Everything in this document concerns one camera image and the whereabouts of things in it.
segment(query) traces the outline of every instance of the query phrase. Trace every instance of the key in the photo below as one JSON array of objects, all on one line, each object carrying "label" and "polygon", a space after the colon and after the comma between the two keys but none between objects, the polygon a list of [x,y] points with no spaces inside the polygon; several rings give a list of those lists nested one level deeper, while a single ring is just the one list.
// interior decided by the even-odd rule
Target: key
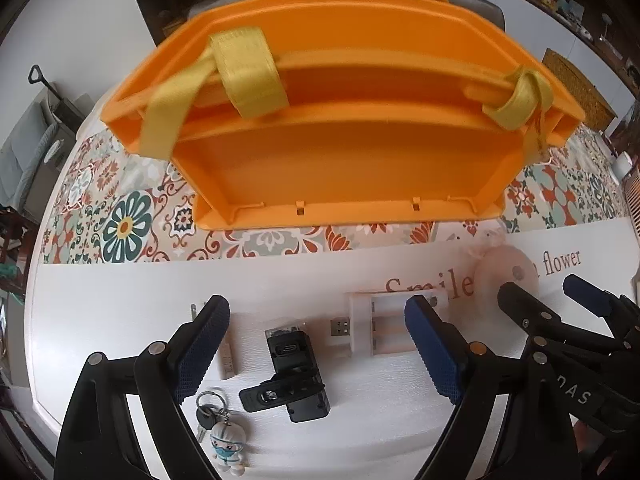
[{"label": "key", "polygon": [[216,415],[209,406],[198,406],[196,410],[196,418],[198,419],[198,432],[196,440],[202,444],[207,431],[211,431],[216,423]]}]

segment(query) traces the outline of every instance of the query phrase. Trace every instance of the blue face mask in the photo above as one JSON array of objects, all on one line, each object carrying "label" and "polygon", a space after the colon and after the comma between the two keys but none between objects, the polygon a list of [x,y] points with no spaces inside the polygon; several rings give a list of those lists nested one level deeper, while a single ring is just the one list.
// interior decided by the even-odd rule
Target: blue face mask
[{"label": "blue face mask", "polygon": [[227,449],[226,447],[214,446],[214,449],[220,458],[231,458],[235,453],[235,450]]}]

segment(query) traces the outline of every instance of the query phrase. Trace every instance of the chair backrest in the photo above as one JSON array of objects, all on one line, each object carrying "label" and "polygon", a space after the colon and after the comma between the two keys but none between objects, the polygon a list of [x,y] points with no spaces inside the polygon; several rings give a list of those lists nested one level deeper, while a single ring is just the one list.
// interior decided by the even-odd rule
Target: chair backrest
[{"label": "chair backrest", "polygon": [[449,0],[449,3],[472,10],[484,19],[492,22],[496,27],[504,30],[504,14],[502,13],[502,9],[487,0]]}]

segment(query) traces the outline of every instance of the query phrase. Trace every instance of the gray sofa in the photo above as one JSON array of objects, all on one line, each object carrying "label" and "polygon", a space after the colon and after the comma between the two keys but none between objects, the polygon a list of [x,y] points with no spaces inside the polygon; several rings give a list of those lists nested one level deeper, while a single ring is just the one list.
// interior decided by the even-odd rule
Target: gray sofa
[{"label": "gray sofa", "polygon": [[[50,111],[50,99],[50,92],[44,89],[0,148],[0,205],[10,206],[36,222],[44,215],[60,175],[60,162],[75,143],[73,133]],[[44,163],[54,143],[58,147],[56,155]]]}]

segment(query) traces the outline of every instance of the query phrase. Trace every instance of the vacuum handle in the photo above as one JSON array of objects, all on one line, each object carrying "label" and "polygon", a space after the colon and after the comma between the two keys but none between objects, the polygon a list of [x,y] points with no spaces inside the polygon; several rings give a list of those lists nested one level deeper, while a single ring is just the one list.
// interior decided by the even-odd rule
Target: vacuum handle
[{"label": "vacuum handle", "polygon": [[55,95],[60,101],[62,101],[62,96],[56,92],[53,88],[53,86],[51,86],[49,84],[49,81],[47,81],[46,79],[44,79],[44,76],[42,75],[42,70],[40,70],[39,65],[33,65],[31,67],[31,70],[29,70],[29,77],[28,77],[29,83],[36,84],[36,83],[42,83],[44,86],[46,86],[49,91]]}]

